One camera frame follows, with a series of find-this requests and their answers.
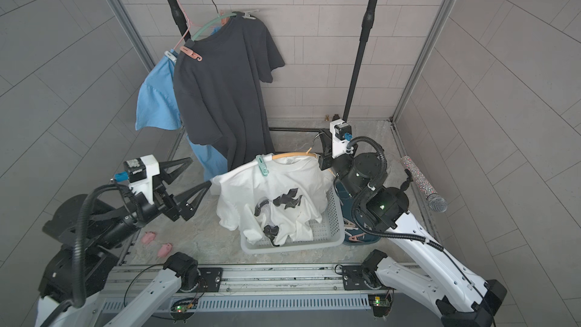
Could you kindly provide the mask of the orange wire hanger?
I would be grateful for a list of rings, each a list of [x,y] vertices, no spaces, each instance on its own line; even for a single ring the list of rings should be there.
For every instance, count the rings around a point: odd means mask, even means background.
[[[286,157],[315,157],[318,158],[319,156],[316,153],[311,152],[311,148],[308,151],[295,151],[295,152],[286,152],[286,153],[279,153],[274,154],[272,156],[272,160],[283,159]]]

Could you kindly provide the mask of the white printed t-shirt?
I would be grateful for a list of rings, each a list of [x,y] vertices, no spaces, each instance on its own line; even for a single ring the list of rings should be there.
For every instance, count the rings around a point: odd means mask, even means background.
[[[219,225],[239,231],[252,244],[263,237],[273,246],[282,246],[287,239],[313,240],[309,222],[322,221],[332,174],[321,171],[315,157],[263,157],[267,177],[253,160],[211,180],[210,192],[218,197]]]

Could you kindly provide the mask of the mint green clothespin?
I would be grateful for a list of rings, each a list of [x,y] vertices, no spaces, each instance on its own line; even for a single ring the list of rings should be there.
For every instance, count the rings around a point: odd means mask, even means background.
[[[257,166],[259,167],[261,174],[264,177],[267,177],[269,175],[269,169],[266,165],[264,157],[261,154],[259,154],[255,157],[255,161],[257,162]]]

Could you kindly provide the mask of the light blue printed t-shirt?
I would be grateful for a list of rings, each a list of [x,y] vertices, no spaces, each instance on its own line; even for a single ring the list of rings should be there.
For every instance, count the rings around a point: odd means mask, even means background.
[[[178,51],[172,51],[178,58]],[[149,72],[140,86],[136,107],[136,129],[155,127],[162,130],[182,128],[177,100],[173,89],[176,64],[163,57]],[[204,168],[204,179],[224,174],[228,170],[226,158],[211,145],[189,143],[194,155]]]

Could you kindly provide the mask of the dark garment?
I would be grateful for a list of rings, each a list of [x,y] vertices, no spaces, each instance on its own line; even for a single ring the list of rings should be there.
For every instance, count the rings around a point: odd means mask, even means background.
[[[218,32],[181,52],[173,88],[189,139],[211,145],[225,157],[228,169],[258,154],[274,151],[261,85],[285,65],[275,41],[260,19],[239,12]]]

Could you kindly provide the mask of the salmon pink clothespin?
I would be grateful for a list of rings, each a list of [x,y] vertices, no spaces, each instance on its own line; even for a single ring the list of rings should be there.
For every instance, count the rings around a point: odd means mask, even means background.
[[[200,54],[196,53],[191,48],[188,48],[184,45],[180,47],[180,52],[183,53],[185,56],[190,57],[191,59],[194,59],[198,62],[201,62],[203,60],[203,57]]]

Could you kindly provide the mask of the white clothespin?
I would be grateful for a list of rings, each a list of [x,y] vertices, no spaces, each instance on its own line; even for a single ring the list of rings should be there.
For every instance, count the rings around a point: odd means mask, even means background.
[[[177,57],[172,51],[165,51],[164,56],[167,57],[174,64],[177,62]]]

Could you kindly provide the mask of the pink wire hanger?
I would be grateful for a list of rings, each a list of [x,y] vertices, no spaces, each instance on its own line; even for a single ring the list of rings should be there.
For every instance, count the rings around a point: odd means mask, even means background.
[[[182,3],[179,0],[176,0],[176,6],[177,6],[177,13],[181,15],[181,19],[182,19],[183,24],[185,25],[185,28],[182,31],[182,37],[180,38],[180,40],[177,42],[177,44],[173,48],[174,51],[177,51],[179,49],[180,45],[187,42],[187,40],[190,36],[190,30],[191,30],[191,26],[192,26],[192,21],[188,17],[187,12],[185,11]]]

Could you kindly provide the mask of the grey clothespin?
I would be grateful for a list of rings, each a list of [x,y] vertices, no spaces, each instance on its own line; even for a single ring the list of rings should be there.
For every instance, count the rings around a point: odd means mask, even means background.
[[[246,10],[241,12],[242,13],[242,18],[244,19],[248,19],[248,20],[255,20],[257,19],[256,14],[259,12],[259,9],[253,9],[253,10]]]

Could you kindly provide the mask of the mint green hanger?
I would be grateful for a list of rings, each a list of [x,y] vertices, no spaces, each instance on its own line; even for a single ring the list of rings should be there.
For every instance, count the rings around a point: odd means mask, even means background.
[[[208,23],[204,24],[204,26],[202,26],[197,32],[195,32],[194,34],[191,35],[190,39],[192,41],[196,41],[204,32],[206,32],[208,29],[210,29],[210,27],[215,27],[218,24],[221,25],[221,19],[222,16],[220,14],[220,11],[218,10],[217,4],[215,3],[214,0],[211,0],[215,9],[216,9],[216,13],[219,15],[216,18],[213,18],[213,20],[209,21]],[[228,19],[233,18],[236,16],[236,13],[234,12],[229,12],[227,14],[225,14],[226,17],[228,17]]]

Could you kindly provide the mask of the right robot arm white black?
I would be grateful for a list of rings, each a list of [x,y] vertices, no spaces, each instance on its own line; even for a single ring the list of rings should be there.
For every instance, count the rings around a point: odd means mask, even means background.
[[[323,134],[331,143],[323,147],[320,168],[331,170],[348,193],[351,221],[366,235],[390,239],[423,270],[410,270],[374,250],[361,266],[366,284],[404,293],[444,326],[494,326],[507,295],[505,286],[472,272],[417,221],[405,193],[415,181],[411,170],[400,187],[386,187],[388,160],[379,143],[367,136],[354,137],[348,124]]]

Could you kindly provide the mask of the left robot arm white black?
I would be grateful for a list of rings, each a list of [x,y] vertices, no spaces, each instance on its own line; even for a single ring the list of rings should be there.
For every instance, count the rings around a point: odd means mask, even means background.
[[[119,263],[113,249],[123,246],[160,215],[190,220],[209,190],[205,182],[177,195],[166,187],[192,164],[190,157],[159,162],[153,155],[124,162],[124,171],[88,194],[66,200],[42,231],[60,242],[39,285],[37,326],[63,325],[98,294]]]

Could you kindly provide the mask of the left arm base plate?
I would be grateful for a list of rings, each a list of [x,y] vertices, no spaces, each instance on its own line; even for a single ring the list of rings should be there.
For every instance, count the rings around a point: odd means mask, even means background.
[[[194,268],[182,278],[179,291],[182,293],[218,292],[222,274],[223,269],[219,267]]]

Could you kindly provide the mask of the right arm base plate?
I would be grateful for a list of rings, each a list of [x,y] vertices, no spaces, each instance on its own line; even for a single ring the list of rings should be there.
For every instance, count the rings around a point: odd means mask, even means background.
[[[341,264],[337,271],[343,278],[343,288],[346,291],[364,291],[381,288],[381,284],[378,284],[375,280],[375,274],[367,267]]]

